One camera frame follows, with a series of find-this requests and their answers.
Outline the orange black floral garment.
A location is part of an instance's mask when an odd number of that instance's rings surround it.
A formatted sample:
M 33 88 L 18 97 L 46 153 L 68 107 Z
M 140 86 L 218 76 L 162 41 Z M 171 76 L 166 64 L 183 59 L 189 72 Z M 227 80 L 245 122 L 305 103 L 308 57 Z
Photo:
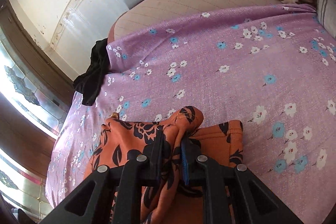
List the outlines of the orange black floral garment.
M 181 141 L 189 139 L 203 155 L 219 164 L 235 167 L 243 161 L 243 124 L 231 120 L 202 128 L 203 114 L 185 106 L 160 122 L 126 122 L 118 113 L 101 126 L 98 147 L 84 172 L 88 177 L 101 165 L 115 168 L 141 155 L 163 132 L 161 185 L 142 188 L 142 223 L 202 223 L 201 188 L 182 186 Z

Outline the black cloth garment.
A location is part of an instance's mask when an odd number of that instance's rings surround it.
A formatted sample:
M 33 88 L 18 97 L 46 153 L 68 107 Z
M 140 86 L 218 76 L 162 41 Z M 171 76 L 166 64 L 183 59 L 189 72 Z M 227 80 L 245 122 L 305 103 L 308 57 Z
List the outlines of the black cloth garment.
M 73 88 L 82 94 L 82 104 L 92 106 L 98 97 L 105 75 L 109 72 L 108 39 L 96 41 L 91 50 L 90 65 L 85 73 L 76 77 Z

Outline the purple floral bed sheet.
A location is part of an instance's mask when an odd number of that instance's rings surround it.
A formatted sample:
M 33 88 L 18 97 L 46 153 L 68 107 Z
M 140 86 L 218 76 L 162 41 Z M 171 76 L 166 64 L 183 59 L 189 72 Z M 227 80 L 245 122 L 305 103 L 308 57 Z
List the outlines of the purple floral bed sheet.
M 57 206 L 86 177 L 113 113 L 160 122 L 185 106 L 202 128 L 239 120 L 243 161 L 304 223 L 335 205 L 335 38 L 308 5 L 243 7 L 163 22 L 108 43 L 92 106 L 73 104 L 46 181 Z

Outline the stained glass window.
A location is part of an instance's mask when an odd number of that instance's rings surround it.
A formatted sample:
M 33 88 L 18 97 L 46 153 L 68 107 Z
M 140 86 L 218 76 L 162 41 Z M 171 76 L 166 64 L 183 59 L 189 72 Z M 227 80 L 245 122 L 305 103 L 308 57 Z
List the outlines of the stained glass window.
M 52 210 L 46 177 L 65 117 L 1 46 L 1 194 L 37 221 Z

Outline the pink quilted mattress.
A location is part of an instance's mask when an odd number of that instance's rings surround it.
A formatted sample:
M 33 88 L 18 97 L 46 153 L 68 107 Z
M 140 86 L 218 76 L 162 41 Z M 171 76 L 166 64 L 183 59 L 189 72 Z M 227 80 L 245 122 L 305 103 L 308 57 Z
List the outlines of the pink quilted mattress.
M 111 27 L 108 42 L 161 21 L 236 7 L 278 5 L 279 0 L 144 0 L 123 13 Z

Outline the grey striped pillow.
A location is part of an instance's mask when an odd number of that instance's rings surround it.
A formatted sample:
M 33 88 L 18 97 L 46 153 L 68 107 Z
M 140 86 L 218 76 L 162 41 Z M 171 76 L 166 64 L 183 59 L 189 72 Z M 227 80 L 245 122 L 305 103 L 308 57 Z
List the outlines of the grey striped pillow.
M 335 38 L 336 2 L 335 0 L 317 0 L 317 18 L 325 30 Z

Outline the dark wooden window frame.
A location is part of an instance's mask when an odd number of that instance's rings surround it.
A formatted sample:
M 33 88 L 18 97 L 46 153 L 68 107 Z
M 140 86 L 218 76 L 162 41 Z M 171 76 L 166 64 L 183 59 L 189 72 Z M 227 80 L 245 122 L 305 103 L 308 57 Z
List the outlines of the dark wooden window frame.
M 9 1 L 1 5 L 1 46 L 27 77 L 40 85 L 41 91 L 67 115 L 74 94 L 71 80 L 35 44 Z

